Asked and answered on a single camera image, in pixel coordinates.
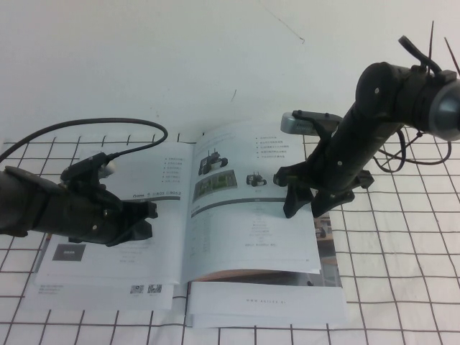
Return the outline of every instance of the wire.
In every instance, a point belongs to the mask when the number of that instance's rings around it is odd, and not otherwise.
[[[405,154],[405,149],[407,147],[409,147],[412,143],[414,143],[415,140],[417,140],[418,138],[421,138],[423,136],[423,133],[422,132],[418,132],[417,133],[417,137],[415,137],[414,139],[412,139],[407,145],[404,144],[405,142],[405,138],[404,136],[402,136],[402,139],[401,139],[401,136],[400,134],[398,133],[398,136],[400,137],[400,144],[401,144],[401,150],[399,152],[397,152],[395,155],[392,155],[391,153],[388,153],[386,151],[384,151],[383,149],[379,149],[379,152],[381,152],[382,154],[384,154],[385,156],[387,157],[391,157],[389,160],[387,160],[384,164],[387,164],[390,160],[399,160],[400,161],[400,165],[398,166],[398,168],[396,170],[390,170],[390,169],[387,169],[385,168],[383,165],[381,165],[377,158],[373,157],[374,161],[376,162],[377,166],[385,171],[386,173],[396,173],[398,172],[399,170],[401,170],[403,168],[403,165],[407,162],[407,163],[411,163],[411,164],[417,164],[417,165],[438,165],[438,164],[442,164],[444,163],[445,161],[447,161],[450,156],[451,156],[451,153],[452,153],[452,143],[451,142],[447,142],[447,153],[446,155],[444,156],[444,158],[442,158],[441,160],[436,160],[435,162],[423,162],[423,161],[420,161],[420,160],[409,160],[406,158],[406,154]],[[402,154],[402,157],[399,157],[397,156],[400,152],[404,152]]]
[[[400,170],[403,168],[404,163],[406,162],[406,158],[405,158],[405,156],[406,156],[406,151],[405,151],[405,149],[406,149],[407,146],[405,146],[405,138],[404,138],[403,131],[401,131],[401,129],[398,129],[398,130],[396,131],[396,134],[397,134],[397,135],[399,136],[399,138],[400,138],[400,145],[401,145],[401,150],[400,150],[400,152],[401,152],[401,156],[402,156],[402,157],[401,157],[400,164],[398,165],[398,167],[396,168],[396,170],[387,169],[386,167],[384,167],[383,165],[381,165],[381,164],[379,163],[379,161],[377,160],[377,158],[373,157],[373,159],[374,159],[374,161],[375,161],[375,164],[377,164],[377,166],[378,166],[381,170],[385,171],[386,173],[392,173],[392,174],[393,174],[393,173],[397,173],[398,171],[400,171]]]
[[[0,162],[3,162],[11,153],[19,149],[22,145],[27,144],[28,142],[31,142],[33,139],[55,131],[56,129],[62,129],[66,127],[71,127],[71,126],[80,126],[82,124],[141,124],[144,126],[150,126],[154,127],[156,129],[159,129],[161,132],[163,132],[163,136],[157,140],[156,142],[152,142],[151,144],[147,144],[141,147],[136,147],[134,149],[127,149],[125,151],[117,152],[117,153],[112,153],[110,155],[107,155],[109,161],[120,157],[122,155],[127,155],[128,153],[140,151],[140,150],[145,150],[149,149],[150,147],[157,146],[164,142],[167,138],[167,130],[160,124],[156,124],[151,121],[147,120],[141,120],[141,119],[127,119],[124,117],[107,117],[107,118],[96,118],[96,119],[81,119],[81,120],[72,120],[72,121],[66,121],[66,122],[61,122],[59,124],[53,124],[52,126],[45,127],[44,129],[41,129],[39,131],[36,131],[35,133],[32,133],[25,137],[24,139],[19,140],[16,144],[11,146],[9,149],[7,149],[5,152],[3,152],[0,155]]]

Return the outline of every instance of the book page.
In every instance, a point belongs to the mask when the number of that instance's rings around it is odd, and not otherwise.
[[[309,206],[286,219],[282,166],[305,159],[302,136],[243,122],[205,134],[193,153],[183,281],[220,270],[317,272]]]
[[[291,323],[313,327],[325,323],[345,324],[346,298],[328,213],[315,218],[315,228],[321,260],[318,274],[247,270],[246,275],[238,277],[193,282],[188,299],[191,325],[280,327]]]
[[[28,284],[21,307],[30,310],[151,311],[171,309],[173,285],[137,282],[135,285],[106,286]]]
[[[67,237],[54,235],[37,283],[124,287],[152,279],[155,284],[179,283],[192,151],[190,144],[167,142],[114,160],[115,173],[101,183],[122,200],[157,204],[158,217],[147,219],[153,237],[108,248],[84,242],[73,244]],[[66,252],[78,255],[68,258]]]

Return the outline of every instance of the white table surface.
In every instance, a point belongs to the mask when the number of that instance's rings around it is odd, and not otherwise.
[[[151,138],[51,135],[5,163],[56,181],[88,145],[131,147]],[[196,139],[195,134],[169,136]],[[307,152],[314,141],[305,137]],[[452,158],[439,166],[407,164],[391,175],[369,164],[375,178],[369,192],[357,190],[353,203],[331,212],[349,324],[193,329],[184,326],[185,293],[174,299],[175,313],[23,310],[21,299],[43,239],[31,232],[25,239],[0,236],[0,344],[460,344],[459,145],[453,144]],[[397,144],[386,148],[395,152]],[[440,152],[445,144],[423,137],[408,156],[437,160]]]

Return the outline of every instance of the black grid line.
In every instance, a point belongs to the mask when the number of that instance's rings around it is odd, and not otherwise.
[[[382,244],[382,239],[380,238],[379,226],[377,224],[377,220],[376,220],[375,214],[374,214],[374,206],[372,205],[371,195],[367,194],[367,197],[369,198],[369,203],[371,205],[372,217],[374,218],[374,225],[375,225],[375,228],[377,230],[377,237],[379,238],[380,249],[382,250],[382,257],[383,257],[383,263],[385,265],[385,271],[387,272],[387,276],[390,276],[390,271],[388,270],[388,265],[387,265],[387,259],[386,259],[385,255],[383,255],[383,253],[384,253],[383,244]],[[403,331],[403,324],[401,323],[400,309],[397,306],[396,297],[395,297],[395,291],[393,290],[393,284],[391,283],[390,278],[388,278],[388,283],[390,284],[391,295],[393,297],[393,301],[394,301],[395,307],[396,307],[397,320],[398,320],[398,322],[400,324],[400,328],[401,328],[402,343],[405,345],[405,337],[404,337],[404,331]]]
[[[120,314],[120,310],[116,311],[115,315],[115,322],[114,322],[114,330],[112,331],[112,337],[110,338],[110,345],[114,342],[114,337],[115,337],[115,330],[116,330],[116,322],[118,321],[118,315]]]
[[[410,151],[412,152],[412,155],[415,157],[414,155],[414,151],[413,151],[413,148],[411,146],[409,146],[410,148]],[[426,189],[426,184],[425,184],[425,181],[422,177],[422,174],[420,173],[420,167],[418,165],[417,166],[417,171],[418,171],[418,174],[420,176],[420,179],[422,180],[422,184],[423,184],[423,189],[425,190],[425,192],[427,193],[427,197],[428,197],[428,202],[430,203],[430,207],[431,207],[431,210],[433,210],[433,213],[434,213],[434,217],[435,217],[435,220],[436,220],[436,225],[438,227],[438,230],[439,230],[439,234],[441,235],[441,238],[443,240],[443,243],[444,243],[444,248],[446,249],[446,253],[447,253],[447,256],[448,256],[448,259],[449,261],[451,262],[451,265],[452,265],[452,268],[454,269],[454,273],[455,273],[455,276],[457,276],[457,270],[455,268],[455,265],[454,265],[454,261],[452,260],[452,257],[451,257],[451,254],[449,253],[449,248],[447,247],[447,243],[446,243],[446,239],[444,238],[444,235],[443,235],[443,232],[441,230],[441,226],[439,225],[439,221],[438,221],[438,217],[436,215],[436,212],[434,212],[434,207],[433,207],[433,203],[431,202],[431,199],[429,198],[428,196],[428,190]],[[457,284],[459,285],[459,289],[460,289],[460,280],[457,280]]]
[[[182,324],[182,341],[180,342],[180,345],[184,345],[185,327],[187,326],[188,295],[190,295],[190,283],[187,284],[187,298],[185,299],[184,322]]]
[[[85,316],[85,311],[81,313],[80,322],[78,323],[77,335],[75,336],[75,343],[73,343],[73,345],[77,345],[78,343],[78,337],[80,336],[80,330],[81,330],[81,323],[83,322],[84,316]]]
[[[356,232],[356,233],[364,233],[364,234],[374,234],[375,230],[349,230],[349,229],[333,229],[332,232]],[[395,234],[407,234],[408,231],[404,230],[385,230],[382,231],[383,233],[395,233]],[[439,231],[410,231],[411,234],[439,234]],[[443,231],[443,234],[458,234],[458,231]]]
[[[365,255],[381,255],[381,254],[385,254],[385,255],[415,255],[415,253],[408,253],[408,252],[382,252],[382,253],[374,253],[374,252],[344,252],[344,251],[336,251],[336,253],[339,253],[339,254],[365,254]],[[443,254],[443,253],[417,253],[417,255],[434,255],[434,256],[444,256],[446,254]],[[460,253],[450,253],[449,255],[451,256],[458,256],[460,255]]]
[[[149,345],[149,342],[150,342],[150,331],[152,330],[152,321],[153,321],[153,310],[150,313],[149,332],[147,333],[147,345]]]
[[[405,276],[384,276],[384,275],[340,275],[343,278],[377,278],[377,279],[413,279],[413,278],[422,278],[422,275],[405,275]],[[450,275],[424,275],[425,278],[447,278],[447,279],[460,279],[460,277],[450,276]]]
[[[50,319],[50,315],[51,315],[51,309],[48,311],[48,315],[46,315],[45,324],[43,325],[42,335],[40,337],[40,342],[38,343],[38,345],[42,345],[43,336],[45,335],[45,329],[46,329],[46,325],[48,324],[48,320]]]
[[[28,325],[28,326],[44,326],[44,322],[7,322],[7,321],[2,321],[0,322],[0,325]],[[79,323],[47,323],[48,326],[78,326]],[[114,327],[114,324],[110,323],[82,323],[82,326],[93,326],[93,327]],[[117,324],[116,327],[148,327],[148,324]],[[152,325],[153,328],[162,328],[162,327],[170,327],[170,326],[177,326],[178,328],[183,327],[181,323],[163,323],[160,325]],[[221,327],[220,329],[246,329],[246,330],[254,330],[254,326],[232,326],[232,327]],[[289,331],[289,327],[261,327],[257,326],[257,329],[260,331]],[[366,328],[368,331],[400,331],[400,328]],[[438,333],[437,331],[430,330],[430,329],[411,329],[411,328],[403,328],[402,329],[404,332],[422,332],[422,333]],[[322,328],[301,328],[301,327],[293,327],[293,331],[318,331],[318,332],[324,332],[326,331],[325,329]],[[334,333],[337,331],[363,331],[363,328],[330,328],[329,333]],[[458,333],[460,334],[460,330],[453,330],[453,329],[441,329],[439,332],[441,333]]]
[[[290,345],[294,345],[294,331],[293,331],[293,325],[290,324]]]
[[[344,227],[346,229],[346,220],[345,220],[345,214],[344,214],[344,207],[340,206],[340,208],[341,208],[342,219],[344,220]],[[348,246],[348,249],[351,252],[350,238],[348,236],[348,232],[346,232],[345,235],[346,235],[346,245]],[[356,276],[356,271],[354,269],[354,263],[353,263],[353,255],[351,255],[351,253],[350,253],[350,262],[351,262],[351,271],[353,272],[353,276]],[[366,338],[366,344],[369,345],[369,338],[367,337],[367,329],[366,329],[366,320],[364,320],[364,313],[362,311],[362,305],[360,303],[361,298],[359,296],[358,279],[356,279],[356,278],[354,278],[354,287],[356,288],[356,296],[357,296],[358,302],[359,302],[359,312],[361,314],[362,327],[363,327],[363,330],[364,330],[364,336]]]
[[[331,332],[329,332],[329,324],[328,323],[326,324],[326,329],[328,331],[328,342],[329,342],[329,345],[331,345]]]
[[[393,181],[393,184],[395,185],[395,190],[397,191],[397,185],[396,185],[396,181],[395,181],[395,174],[393,174],[391,172],[391,177],[392,177],[392,181]],[[397,199],[398,199],[398,202],[400,203],[400,207],[401,209],[403,209],[403,202],[401,201],[401,197],[400,195],[397,193]],[[434,309],[433,309],[433,304],[431,302],[431,296],[430,296],[430,290],[428,289],[428,283],[426,282],[426,277],[425,275],[423,274],[423,268],[422,268],[422,265],[420,263],[420,260],[418,259],[418,255],[417,255],[417,249],[415,248],[415,244],[414,244],[414,240],[413,240],[413,237],[412,237],[412,233],[411,233],[411,230],[410,230],[410,227],[409,227],[409,223],[408,223],[408,220],[405,216],[405,213],[402,213],[402,217],[404,218],[404,222],[405,222],[405,225],[408,229],[408,234],[409,234],[409,238],[410,238],[410,243],[412,244],[412,248],[413,248],[413,251],[414,251],[414,254],[415,254],[415,260],[417,261],[417,265],[418,265],[418,269],[420,270],[420,273],[422,275],[422,279],[423,279],[423,283],[425,285],[425,289],[426,289],[426,294],[428,296],[428,302],[430,304],[430,309],[431,309],[431,315],[433,316],[433,321],[434,321],[434,325],[436,327],[436,330],[438,332],[438,337],[439,337],[439,341],[441,342],[441,345],[443,344],[443,339],[441,337],[441,334],[439,333],[439,327],[438,327],[438,321],[436,320],[436,315],[434,313]]]

